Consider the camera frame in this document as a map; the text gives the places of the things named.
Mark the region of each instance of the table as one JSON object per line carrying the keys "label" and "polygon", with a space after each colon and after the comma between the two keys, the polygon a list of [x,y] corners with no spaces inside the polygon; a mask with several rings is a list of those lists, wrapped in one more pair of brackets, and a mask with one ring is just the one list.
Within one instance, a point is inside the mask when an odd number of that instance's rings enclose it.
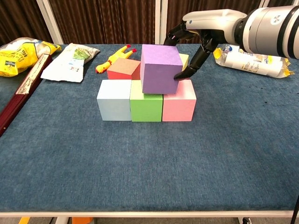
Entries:
{"label": "table", "polygon": [[[292,215],[297,61],[294,76],[274,79],[218,66],[210,56],[192,77],[192,122],[103,122],[96,96],[107,74],[95,67],[122,45],[91,46],[101,53],[85,65],[83,82],[43,80],[0,138],[0,216]],[[131,59],[140,59],[141,45],[132,47]],[[192,57],[198,47],[178,50]]]}

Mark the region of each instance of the plastic packaging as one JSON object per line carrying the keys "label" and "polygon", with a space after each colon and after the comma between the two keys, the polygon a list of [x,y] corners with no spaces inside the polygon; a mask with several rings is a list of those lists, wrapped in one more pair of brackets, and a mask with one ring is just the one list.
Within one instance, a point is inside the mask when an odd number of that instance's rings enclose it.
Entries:
{"label": "plastic packaging", "polygon": [[13,77],[35,65],[42,54],[52,55],[59,45],[32,38],[18,38],[0,48],[0,76]]}
{"label": "plastic packaging", "polygon": [[217,64],[229,68],[275,78],[284,78],[294,74],[288,69],[290,62],[287,58],[251,54],[235,45],[223,45],[217,48],[213,55]]}
{"label": "plastic packaging", "polygon": [[43,71],[41,78],[80,83],[84,64],[99,52],[96,48],[70,43]]}

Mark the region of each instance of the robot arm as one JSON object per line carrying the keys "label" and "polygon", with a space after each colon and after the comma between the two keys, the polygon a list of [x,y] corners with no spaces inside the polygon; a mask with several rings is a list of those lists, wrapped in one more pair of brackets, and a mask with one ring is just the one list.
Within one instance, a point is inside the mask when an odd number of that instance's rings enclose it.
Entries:
{"label": "robot arm", "polygon": [[199,36],[202,44],[187,68],[174,79],[191,77],[220,43],[239,45],[244,51],[299,59],[299,6],[259,8],[246,15],[221,9],[191,12],[167,35],[164,45]]}

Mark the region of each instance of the rubber chicken toy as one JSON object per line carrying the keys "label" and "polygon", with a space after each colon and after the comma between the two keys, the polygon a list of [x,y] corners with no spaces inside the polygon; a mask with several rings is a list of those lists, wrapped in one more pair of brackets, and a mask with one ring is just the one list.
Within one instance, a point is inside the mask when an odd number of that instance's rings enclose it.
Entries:
{"label": "rubber chicken toy", "polygon": [[122,47],[121,49],[119,49],[118,51],[116,51],[113,55],[111,55],[108,60],[103,63],[103,64],[100,64],[98,65],[96,68],[95,68],[95,72],[96,73],[103,73],[104,71],[106,71],[110,65],[112,65],[118,58],[128,58],[130,57],[134,52],[136,52],[137,50],[136,49],[132,49],[130,50],[129,52],[127,53],[124,53],[124,51],[127,49],[127,48],[130,48],[131,45],[126,45],[124,47]]}

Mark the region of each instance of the stacked blocks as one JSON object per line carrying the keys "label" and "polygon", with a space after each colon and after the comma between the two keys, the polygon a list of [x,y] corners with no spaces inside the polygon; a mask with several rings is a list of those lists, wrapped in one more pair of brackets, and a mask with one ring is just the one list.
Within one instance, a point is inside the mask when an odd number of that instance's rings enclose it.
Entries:
{"label": "stacked blocks", "polygon": [[132,80],[103,80],[97,96],[103,120],[131,120]]}
{"label": "stacked blocks", "polygon": [[140,80],[132,80],[131,116],[133,122],[159,122],[162,119],[163,96],[142,93]]}
{"label": "stacked blocks", "polygon": [[108,69],[108,79],[140,79],[140,61],[118,58]]}
{"label": "stacked blocks", "polygon": [[188,65],[189,55],[179,54],[179,56],[180,56],[181,61],[182,61],[182,63],[183,63],[183,69],[182,69],[182,71],[184,71],[185,68],[186,68],[187,65]]}
{"label": "stacked blocks", "polygon": [[140,79],[142,92],[147,94],[174,94],[178,81],[174,76],[181,72],[183,64],[174,46],[143,44]]}
{"label": "stacked blocks", "polygon": [[191,121],[195,103],[191,80],[179,81],[176,94],[164,95],[162,121]]}

